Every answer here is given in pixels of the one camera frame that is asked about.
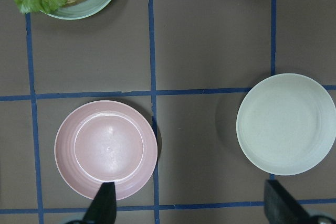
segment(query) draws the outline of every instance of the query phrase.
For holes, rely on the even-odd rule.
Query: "blue tape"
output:
[[[37,209],[0,209],[0,215],[37,214]]]
[[[37,104],[36,94],[34,89],[34,63],[33,63],[33,43],[32,43],[32,27],[30,14],[26,14],[26,30],[27,30],[27,58],[28,58],[28,73],[29,73],[29,88],[32,107],[33,119],[33,140],[34,140],[34,157],[35,157],[35,178],[36,178],[36,194],[37,194],[37,213],[39,224],[43,224],[43,200],[42,200],[42,185],[41,185],[41,168],[40,155],[38,145],[38,125],[37,125]]]
[[[336,85],[323,85],[326,90],[336,90]]]
[[[77,213],[77,212],[86,212],[87,208],[45,208],[45,214],[66,214],[66,213]]]
[[[247,93],[251,88],[157,90],[156,95]]]
[[[210,208],[228,208],[228,207],[261,207],[263,201],[242,201],[242,202],[224,202],[213,204],[188,204],[188,205],[162,205],[161,210],[187,210],[187,209],[210,209]]]
[[[0,97],[0,102],[8,102],[8,101],[25,101],[30,100],[31,95],[7,95],[4,97]]]
[[[36,99],[82,98],[82,97],[138,97],[151,95],[151,91],[131,92],[78,92],[78,93],[46,93],[37,94]]]
[[[271,0],[271,75],[276,74],[277,0]]]
[[[125,206],[117,207],[117,211],[150,211],[154,210],[155,206]]]
[[[151,65],[151,100],[152,100],[152,127],[156,139],[158,138],[158,127],[156,123],[156,63],[155,63],[155,33],[154,33],[154,7],[153,0],[148,1],[148,21],[149,21],[149,46]],[[160,224],[160,197],[159,197],[159,167],[156,164],[153,173],[154,183],[154,219],[155,224]]]

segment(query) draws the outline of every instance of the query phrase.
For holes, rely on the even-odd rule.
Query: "floor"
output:
[[[0,0],[0,222],[64,223],[90,200],[63,181],[54,141],[95,100],[124,102],[157,132],[152,178],[117,224],[267,223],[265,179],[336,216],[336,148],[274,176],[237,142],[237,110],[262,79],[294,72],[336,101],[336,0],[113,0],[92,17],[22,15]]]

